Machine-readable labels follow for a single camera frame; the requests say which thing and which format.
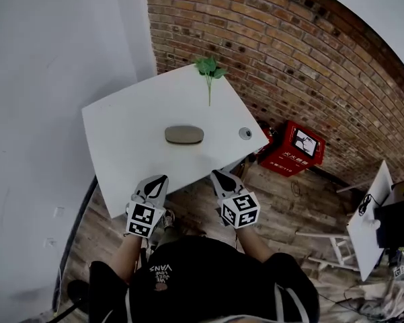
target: sleeve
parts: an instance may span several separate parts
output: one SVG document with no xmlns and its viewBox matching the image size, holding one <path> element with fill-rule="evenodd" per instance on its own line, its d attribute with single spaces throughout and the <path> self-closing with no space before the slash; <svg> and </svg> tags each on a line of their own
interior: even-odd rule
<svg viewBox="0 0 404 323">
<path fill-rule="evenodd" d="M 106 264 L 91 263 L 89 268 L 89 323 L 127 322 L 128 285 Z"/>
<path fill-rule="evenodd" d="M 273 277 L 275 283 L 284 289 L 283 292 L 291 289 L 297 295 L 308 314 L 309 322 L 319 321 L 320 305 L 318 292 L 311 280 L 299 267 L 294 257 L 279 252 L 273 254 L 265 261 L 263 267 Z M 284 313 L 287 307 L 285 304 L 286 301 L 284 301 Z"/>
</svg>

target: white board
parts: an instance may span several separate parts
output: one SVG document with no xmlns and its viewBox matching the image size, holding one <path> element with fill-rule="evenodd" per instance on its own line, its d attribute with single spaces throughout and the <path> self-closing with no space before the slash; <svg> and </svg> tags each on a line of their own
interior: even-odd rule
<svg viewBox="0 0 404 323">
<path fill-rule="evenodd" d="M 167 175 L 167 192 L 173 192 L 268 143 L 224 77 L 212 80 L 211 94 L 208 106 L 206 80 L 189 65 L 82 110 L 91 159 L 111 217 L 124 213 L 130 195 L 146 177 Z M 203 142 L 168 143 L 164 130 L 183 124 L 203 129 Z M 240 138 L 242 127 L 251 130 L 250 140 Z"/>
<path fill-rule="evenodd" d="M 372 185 L 366 194 L 371 194 L 380 205 L 391 192 L 391 180 L 387 164 L 383 160 Z M 365 281 L 378 262 L 384 249 L 378 247 L 376 230 L 368 227 L 367 222 L 374 220 L 374 208 L 377 207 L 372 199 L 363 216 L 359 216 L 358 210 L 347 224 L 347 230 L 356 253 L 358 267 L 362 280 Z"/>
</svg>

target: brick wall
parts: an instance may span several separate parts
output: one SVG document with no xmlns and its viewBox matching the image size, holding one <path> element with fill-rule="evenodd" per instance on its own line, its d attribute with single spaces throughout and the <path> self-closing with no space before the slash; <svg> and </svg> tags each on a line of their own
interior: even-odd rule
<svg viewBox="0 0 404 323">
<path fill-rule="evenodd" d="M 341 3 L 148 4 L 159 73 L 213 56 L 256 118 L 294 120 L 326 139 L 325 171 L 356 182 L 386 159 L 404 179 L 404 65 Z"/>
</svg>

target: green plant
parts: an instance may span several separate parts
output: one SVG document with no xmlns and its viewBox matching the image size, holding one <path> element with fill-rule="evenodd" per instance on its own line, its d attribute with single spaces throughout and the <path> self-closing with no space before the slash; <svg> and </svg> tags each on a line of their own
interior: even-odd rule
<svg viewBox="0 0 404 323">
<path fill-rule="evenodd" d="M 206 78 L 206 82 L 208 84 L 208 93 L 209 93 L 209 106 L 210 106 L 210 87 L 212 85 L 213 79 L 220 79 L 224 74 L 227 74 L 227 71 L 223 68 L 216 66 L 216 61 L 213 57 L 209 59 L 197 59 L 194 61 L 197 69 L 201 75 L 204 75 Z"/>
</svg>

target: wall outlet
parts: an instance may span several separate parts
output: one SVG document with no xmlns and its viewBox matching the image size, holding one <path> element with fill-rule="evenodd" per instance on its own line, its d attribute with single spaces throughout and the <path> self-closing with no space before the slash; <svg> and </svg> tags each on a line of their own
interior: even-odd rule
<svg viewBox="0 0 404 323">
<path fill-rule="evenodd" d="M 49 247 L 55 247 L 56 246 L 56 240 L 54 238 L 45 238 L 43 241 L 43 247 L 44 248 L 49 248 Z"/>
<path fill-rule="evenodd" d="M 65 214 L 64 207 L 56 207 L 54 210 L 54 218 L 60 218 Z"/>
</svg>

